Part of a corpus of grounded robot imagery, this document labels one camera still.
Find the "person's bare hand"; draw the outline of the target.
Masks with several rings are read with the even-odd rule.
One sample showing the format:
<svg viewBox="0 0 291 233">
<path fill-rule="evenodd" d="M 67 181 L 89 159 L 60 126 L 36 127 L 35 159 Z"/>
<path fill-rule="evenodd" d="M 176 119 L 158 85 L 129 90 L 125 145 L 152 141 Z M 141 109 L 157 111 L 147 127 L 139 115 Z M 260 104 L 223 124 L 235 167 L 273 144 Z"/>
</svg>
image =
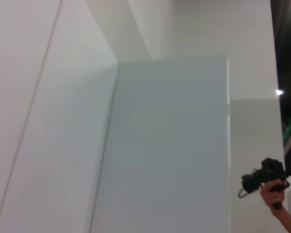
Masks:
<svg viewBox="0 0 291 233">
<path fill-rule="evenodd" d="M 277 210 L 274 208 L 274 204 L 279 202 L 282 204 L 285 200 L 284 190 L 280 190 L 279 192 L 271 191 L 273 187 L 278 185 L 286 187 L 287 182 L 281 180 L 273 180 L 267 182 L 264 186 L 260 188 L 260 195 L 264 203 L 269 207 L 272 215 L 275 217 L 277 217 L 283 211 L 283 208 L 281 210 Z"/>
</svg>

